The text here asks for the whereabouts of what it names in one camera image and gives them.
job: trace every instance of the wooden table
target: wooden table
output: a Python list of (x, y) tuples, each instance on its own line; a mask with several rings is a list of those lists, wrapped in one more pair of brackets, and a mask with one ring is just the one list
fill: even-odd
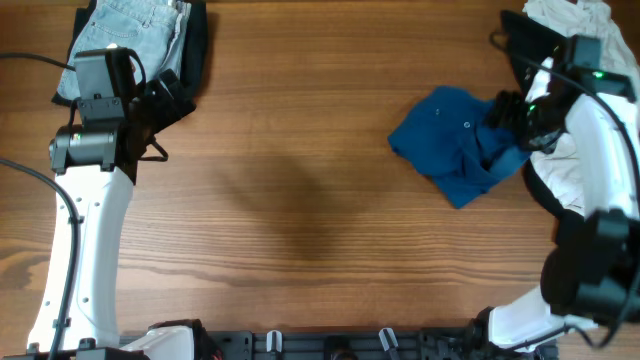
[[(614, 3), (640, 49), (640, 4)], [(209, 330), (464, 324), (538, 283), (554, 220), (514, 176), (463, 210), (395, 156), (386, 137), (449, 84), (515, 89), (487, 43), (512, 0), (219, 2), (198, 109), (159, 136), (122, 233), (123, 334), (200, 318)], [(0, 7), (0, 51), (64, 59), (74, 7)], [(0, 67), (0, 155), (50, 174), (68, 116), (49, 103), (60, 71)], [(0, 169), (0, 354), (21, 352), (46, 281), (54, 194)], [(629, 359), (637, 330), (562, 359)]]

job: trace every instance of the crumpled blue cloth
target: crumpled blue cloth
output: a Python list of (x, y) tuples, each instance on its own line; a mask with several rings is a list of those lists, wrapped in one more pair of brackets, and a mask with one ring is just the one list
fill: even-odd
[(438, 87), (389, 135), (389, 144), (461, 208), (516, 173), (531, 155), (520, 150), (511, 131), (483, 124), (493, 104), (463, 89)]

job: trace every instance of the white cloth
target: white cloth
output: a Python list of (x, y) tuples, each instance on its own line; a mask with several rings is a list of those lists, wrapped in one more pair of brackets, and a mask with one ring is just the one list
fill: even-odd
[[(602, 40), (603, 70), (627, 75), (635, 93), (640, 96), (640, 69), (633, 53), (624, 42), (620, 28), (611, 20), (611, 8), (602, 0), (529, 0), (524, 12), (532, 20), (566, 36), (575, 34)], [(564, 134), (553, 154), (534, 152), (533, 168), (565, 209), (584, 215), (582, 174), (571, 135)]]

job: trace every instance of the folded denim cloth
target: folded denim cloth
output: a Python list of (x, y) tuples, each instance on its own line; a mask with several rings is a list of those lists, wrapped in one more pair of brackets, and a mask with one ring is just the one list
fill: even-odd
[[(166, 0), (97, 0), (73, 44), (68, 64), (73, 65), (78, 52), (116, 44), (135, 50), (149, 80), (166, 69), (180, 74), (190, 9), (182, 1), (170, 6)], [(139, 70), (134, 76), (141, 80)], [(57, 91), (66, 100), (80, 96), (73, 71), (63, 72)]]
[(483, 124), (493, 104), (462, 89), (438, 87), (409, 112), (389, 144), (461, 208), (513, 175), (530, 156), (509, 130)]

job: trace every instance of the blue jeans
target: blue jeans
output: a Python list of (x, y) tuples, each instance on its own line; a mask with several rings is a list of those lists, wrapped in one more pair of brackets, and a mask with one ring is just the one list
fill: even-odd
[[(190, 9), (191, 5), (182, 1), (174, 7), (167, 0), (98, 0), (68, 63), (73, 65), (78, 52), (116, 44), (138, 54), (148, 80), (167, 69), (173, 69), (179, 77)], [(134, 76), (136, 82), (141, 80), (139, 69)], [(75, 72), (62, 73), (58, 93), (69, 100), (80, 96)]]

